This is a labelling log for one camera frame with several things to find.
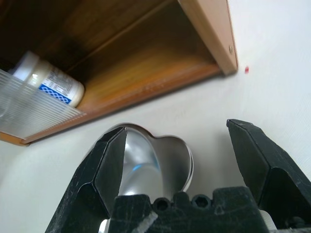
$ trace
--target clear plastic container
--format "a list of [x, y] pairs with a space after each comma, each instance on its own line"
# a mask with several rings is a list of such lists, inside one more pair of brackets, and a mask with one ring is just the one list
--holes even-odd
[[84, 87], [80, 82], [32, 52], [23, 56], [13, 76], [71, 107], [77, 106], [84, 94]]

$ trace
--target ribbed plastic sheet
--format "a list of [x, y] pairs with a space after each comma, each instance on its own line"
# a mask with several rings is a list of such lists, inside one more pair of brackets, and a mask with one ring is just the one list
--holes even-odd
[[0, 70], [0, 132], [19, 138], [85, 113]]

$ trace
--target wooden shelf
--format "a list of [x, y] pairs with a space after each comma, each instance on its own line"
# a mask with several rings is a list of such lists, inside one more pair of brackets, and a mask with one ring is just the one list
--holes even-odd
[[86, 114], [24, 140], [0, 132], [0, 140], [27, 144], [238, 68], [227, 0], [4, 2], [0, 68], [35, 52], [84, 84], [77, 108]]
[[157, 86], [166, 89], [183, 75], [201, 70], [204, 76], [216, 66], [178, 2], [172, 2], [70, 74], [85, 84], [77, 108], [89, 114], [124, 98], [135, 101]]

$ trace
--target wood grain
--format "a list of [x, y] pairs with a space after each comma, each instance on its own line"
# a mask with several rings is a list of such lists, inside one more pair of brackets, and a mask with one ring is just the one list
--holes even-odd
[[0, 58], [16, 64], [32, 50], [66, 71], [164, 1], [15, 0], [0, 21]]
[[127, 87], [164, 80], [215, 63], [178, 2], [172, 2], [69, 74], [85, 83], [78, 109], [86, 113], [121, 97]]
[[227, 0], [179, 0], [179, 3], [222, 72], [236, 72], [238, 60]]

